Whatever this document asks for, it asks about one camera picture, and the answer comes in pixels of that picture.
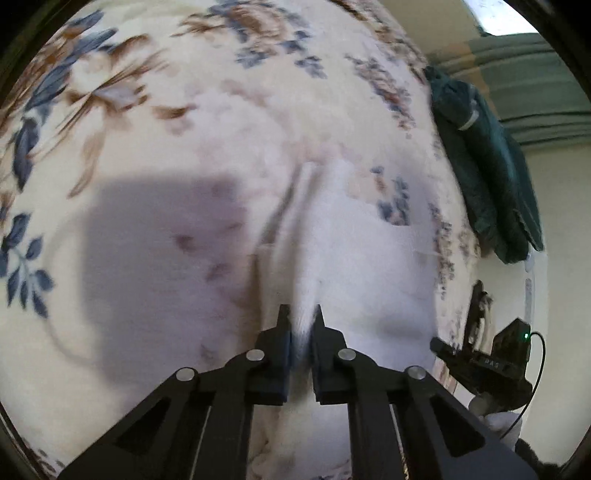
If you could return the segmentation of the white gloved hand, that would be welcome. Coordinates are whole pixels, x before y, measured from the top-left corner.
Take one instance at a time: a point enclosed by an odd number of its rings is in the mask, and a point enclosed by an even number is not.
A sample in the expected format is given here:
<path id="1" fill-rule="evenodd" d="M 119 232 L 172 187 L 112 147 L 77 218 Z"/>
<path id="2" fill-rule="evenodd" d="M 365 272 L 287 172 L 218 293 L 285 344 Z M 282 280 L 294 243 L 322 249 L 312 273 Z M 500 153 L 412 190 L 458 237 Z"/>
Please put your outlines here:
<path id="1" fill-rule="evenodd" d="M 475 396 L 470 401 L 468 410 L 498 435 L 504 434 L 519 417 L 515 412 L 502 411 L 487 393 Z"/>

